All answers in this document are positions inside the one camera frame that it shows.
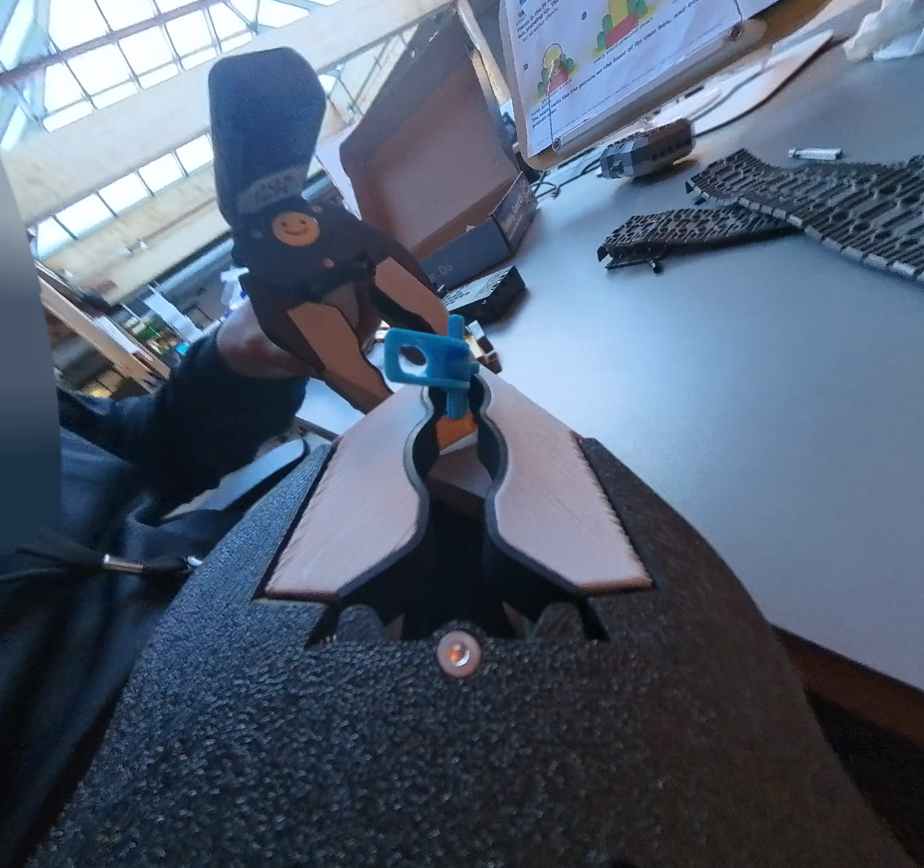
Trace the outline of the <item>blue cardboard box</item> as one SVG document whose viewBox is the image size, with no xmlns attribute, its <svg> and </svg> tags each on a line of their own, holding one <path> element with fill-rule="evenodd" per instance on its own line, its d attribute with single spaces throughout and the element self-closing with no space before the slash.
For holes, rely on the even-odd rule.
<svg viewBox="0 0 924 868">
<path fill-rule="evenodd" d="M 456 14 L 426 22 L 340 147 L 359 217 L 433 284 L 502 267 L 538 211 L 483 62 Z"/>
</svg>

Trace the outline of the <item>instruction sheet stand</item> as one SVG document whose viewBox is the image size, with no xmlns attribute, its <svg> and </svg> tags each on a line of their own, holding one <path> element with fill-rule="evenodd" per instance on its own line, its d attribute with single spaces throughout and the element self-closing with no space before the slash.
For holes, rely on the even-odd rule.
<svg viewBox="0 0 924 868">
<path fill-rule="evenodd" d="M 548 169 L 803 26 L 830 0 L 501 0 L 519 149 Z"/>
</svg>

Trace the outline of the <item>person's left forearm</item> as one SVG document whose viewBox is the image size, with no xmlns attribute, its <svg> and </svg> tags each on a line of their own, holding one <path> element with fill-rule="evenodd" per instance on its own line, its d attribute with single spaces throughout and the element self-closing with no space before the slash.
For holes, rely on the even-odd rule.
<svg viewBox="0 0 924 868">
<path fill-rule="evenodd" d="M 131 465 L 163 504 L 213 488 L 289 428 L 308 385 L 234 373 L 215 334 L 196 342 L 154 394 L 111 400 L 57 389 L 62 428 Z"/>
</svg>

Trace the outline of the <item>person's dark clothing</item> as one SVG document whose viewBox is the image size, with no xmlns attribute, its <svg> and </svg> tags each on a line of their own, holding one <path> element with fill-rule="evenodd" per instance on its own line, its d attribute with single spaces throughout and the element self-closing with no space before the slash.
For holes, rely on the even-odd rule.
<svg viewBox="0 0 924 868">
<path fill-rule="evenodd" d="M 242 517 L 206 509 L 168 518 L 196 496 L 163 504 L 124 460 L 61 422 L 60 431 L 62 508 L 52 530 L 86 547 L 203 559 Z M 2 572 L 26 564 L 36 562 L 2 556 Z M 23 865 L 48 833 L 182 581 L 100 575 L 2 586 L 2 866 Z"/>
</svg>

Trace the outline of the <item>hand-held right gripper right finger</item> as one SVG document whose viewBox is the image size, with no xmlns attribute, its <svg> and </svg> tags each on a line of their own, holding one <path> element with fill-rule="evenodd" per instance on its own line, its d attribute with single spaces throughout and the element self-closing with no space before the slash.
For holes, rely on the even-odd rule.
<svg viewBox="0 0 924 868">
<path fill-rule="evenodd" d="M 570 596 L 650 589 L 578 435 L 500 376 L 477 377 L 475 392 L 491 545 L 515 571 Z"/>
</svg>

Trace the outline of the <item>grey toy motor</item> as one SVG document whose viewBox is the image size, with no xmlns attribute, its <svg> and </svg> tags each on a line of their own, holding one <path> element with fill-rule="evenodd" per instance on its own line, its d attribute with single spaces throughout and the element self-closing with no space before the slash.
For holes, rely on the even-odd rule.
<svg viewBox="0 0 924 868">
<path fill-rule="evenodd" d="M 600 175 L 607 180 L 653 176 L 690 156 L 694 144 L 694 129 L 687 118 L 640 130 L 603 149 Z"/>
</svg>

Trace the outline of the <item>glass skylight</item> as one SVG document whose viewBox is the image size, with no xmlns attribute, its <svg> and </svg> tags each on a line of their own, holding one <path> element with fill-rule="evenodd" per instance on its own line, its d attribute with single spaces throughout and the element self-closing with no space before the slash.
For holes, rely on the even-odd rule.
<svg viewBox="0 0 924 868">
<path fill-rule="evenodd" d="M 143 94 L 341 0 L 2 0 L 2 151 Z"/>
</svg>

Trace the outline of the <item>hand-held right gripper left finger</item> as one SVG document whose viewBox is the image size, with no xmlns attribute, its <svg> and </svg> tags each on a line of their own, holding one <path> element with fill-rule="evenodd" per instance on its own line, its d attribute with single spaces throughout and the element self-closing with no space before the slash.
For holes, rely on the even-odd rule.
<svg viewBox="0 0 924 868">
<path fill-rule="evenodd" d="M 405 386 L 340 436 L 264 593 L 271 599 L 345 600 L 422 540 L 430 497 L 423 467 L 434 456 L 433 404 Z"/>
</svg>

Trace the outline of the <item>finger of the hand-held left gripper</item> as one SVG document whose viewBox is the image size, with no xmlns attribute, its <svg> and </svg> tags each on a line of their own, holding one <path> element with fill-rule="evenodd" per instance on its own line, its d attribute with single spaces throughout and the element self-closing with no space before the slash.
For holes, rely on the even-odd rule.
<svg viewBox="0 0 924 868">
<path fill-rule="evenodd" d="M 432 284 L 393 256 L 368 254 L 368 301 L 390 328 L 447 336 L 449 313 Z"/>
<path fill-rule="evenodd" d="M 305 301 L 285 315 L 320 361 L 321 379 L 351 407 L 369 413 L 392 396 L 392 390 L 366 358 L 359 337 L 340 309 Z"/>
</svg>

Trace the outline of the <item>black toy battery box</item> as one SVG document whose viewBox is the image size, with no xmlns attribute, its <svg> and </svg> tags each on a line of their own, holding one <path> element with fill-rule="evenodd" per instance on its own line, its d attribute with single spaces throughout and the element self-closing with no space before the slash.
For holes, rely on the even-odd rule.
<svg viewBox="0 0 924 868">
<path fill-rule="evenodd" d="M 460 315 L 466 324 L 482 326 L 503 320 L 526 292 L 526 285 L 514 265 L 483 275 L 443 296 L 451 315 Z"/>
</svg>

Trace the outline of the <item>crumpled white plastic bag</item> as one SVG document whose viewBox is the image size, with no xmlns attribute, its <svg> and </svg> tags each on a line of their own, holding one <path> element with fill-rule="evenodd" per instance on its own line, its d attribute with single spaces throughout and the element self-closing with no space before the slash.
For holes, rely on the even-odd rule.
<svg viewBox="0 0 924 868">
<path fill-rule="evenodd" d="M 923 0 L 883 0 L 844 44 L 847 60 L 899 60 L 923 53 Z"/>
</svg>

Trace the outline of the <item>blue plastic tool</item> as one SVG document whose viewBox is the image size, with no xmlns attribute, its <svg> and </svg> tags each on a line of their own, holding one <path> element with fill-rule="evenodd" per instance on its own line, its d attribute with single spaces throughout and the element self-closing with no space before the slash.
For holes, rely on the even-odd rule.
<svg viewBox="0 0 924 868">
<path fill-rule="evenodd" d="M 479 372 L 465 339 L 466 324 L 461 315 L 448 317 L 446 335 L 391 328 L 384 340 L 384 369 L 387 380 L 404 385 L 441 389 L 445 395 L 445 415 L 462 420 L 471 412 L 470 387 Z M 406 352 L 415 351 L 423 359 L 416 371 L 405 370 Z"/>
</svg>

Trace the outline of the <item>person's left hand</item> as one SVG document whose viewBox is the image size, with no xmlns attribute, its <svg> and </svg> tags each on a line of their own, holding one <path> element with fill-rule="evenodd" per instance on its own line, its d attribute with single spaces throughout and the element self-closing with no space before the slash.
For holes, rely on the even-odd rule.
<svg viewBox="0 0 924 868">
<path fill-rule="evenodd" d="M 240 376 L 267 381 L 315 377 L 309 364 L 275 345 L 263 332 L 249 301 L 225 318 L 216 330 L 215 344 L 225 365 Z"/>
</svg>

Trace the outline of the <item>black toy track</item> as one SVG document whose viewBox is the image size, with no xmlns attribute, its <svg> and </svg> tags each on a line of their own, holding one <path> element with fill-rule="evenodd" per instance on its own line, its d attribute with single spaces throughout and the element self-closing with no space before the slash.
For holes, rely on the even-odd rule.
<svg viewBox="0 0 924 868">
<path fill-rule="evenodd" d="M 742 149 L 701 169 L 686 189 L 769 215 L 851 261 L 923 283 L 922 155 L 787 168 Z"/>
<path fill-rule="evenodd" d="M 771 215 L 739 206 L 682 208 L 634 215 L 613 230 L 597 250 L 609 271 L 646 266 L 664 271 L 664 261 L 773 240 L 798 229 Z"/>
</svg>

